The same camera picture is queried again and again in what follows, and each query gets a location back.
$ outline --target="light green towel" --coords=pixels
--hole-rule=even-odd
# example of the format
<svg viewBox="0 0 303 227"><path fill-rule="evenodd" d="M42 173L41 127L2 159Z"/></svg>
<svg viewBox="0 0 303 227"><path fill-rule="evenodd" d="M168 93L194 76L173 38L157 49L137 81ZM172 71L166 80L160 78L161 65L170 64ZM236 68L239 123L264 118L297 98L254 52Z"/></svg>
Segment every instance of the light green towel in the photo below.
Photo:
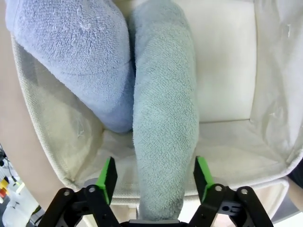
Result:
<svg viewBox="0 0 303 227"><path fill-rule="evenodd" d="M140 219L177 219L198 139L195 52L183 11L150 0L130 17L135 47L134 146Z"/></svg>

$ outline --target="white surface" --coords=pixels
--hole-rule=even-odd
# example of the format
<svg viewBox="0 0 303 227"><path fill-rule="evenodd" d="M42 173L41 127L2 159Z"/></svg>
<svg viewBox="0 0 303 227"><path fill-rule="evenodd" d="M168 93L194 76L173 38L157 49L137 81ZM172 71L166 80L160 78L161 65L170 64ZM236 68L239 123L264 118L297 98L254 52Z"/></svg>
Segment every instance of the white surface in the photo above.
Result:
<svg viewBox="0 0 303 227"><path fill-rule="evenodd" d="M256 81L254 5L177 0L196 44L200 122L249 119Z"/></svg>
<svg viewBox="0 0 303 227"><path fill-rule="evenodd" d="M206 158L213 176L232 188L272 182L290 173L303 157L303 1L254 2L257 77L250 120L200 124L195 150L195 155ZM123 0L119 5L130 10L132 3ZM192 7L193 16L200 17ZM137 204L132 134L103 131L92 112L67 88L18 45L13 48L35 131L59 179L76 190L98 177L106 158L113 156L119 178L112 203ZM196 187L191 171L188 179L185 200L192 200ZM272 210L283 197L281 191Z"/></svg>
<svg viewBox="0 0 303 227"><path fill-rule="evenodd" d="M274 224L275 227L301 227L303 221L303 213L292 216L284 221Z"/></svg>
<svg viewBox="0 0 303 227"><path fill-rule="evenodd" d="M24 227L39 204L26 187L21 190L20 194L10 193L10 201L2 216L3 225L5 227Z"/></svg>

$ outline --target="towel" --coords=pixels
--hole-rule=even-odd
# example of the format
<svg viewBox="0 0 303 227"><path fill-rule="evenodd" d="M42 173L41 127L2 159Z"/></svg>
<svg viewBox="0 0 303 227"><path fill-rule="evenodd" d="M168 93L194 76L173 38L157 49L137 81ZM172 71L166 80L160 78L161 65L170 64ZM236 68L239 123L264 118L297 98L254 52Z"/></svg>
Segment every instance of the towel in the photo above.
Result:
<svg viewBox="0 0 303 227"><path fill-rule="evenodd" d="M195 52L183 11L149 0L129 18L135 47L134 147L139 218L177 219L198 140Z"/></svg>
<svg viewBox="0 0 303 227"><path fill-rule="evenodd" d="M126 21L112 0L6 0L16 41L106 127L132 128L134 70Z"/></svg>

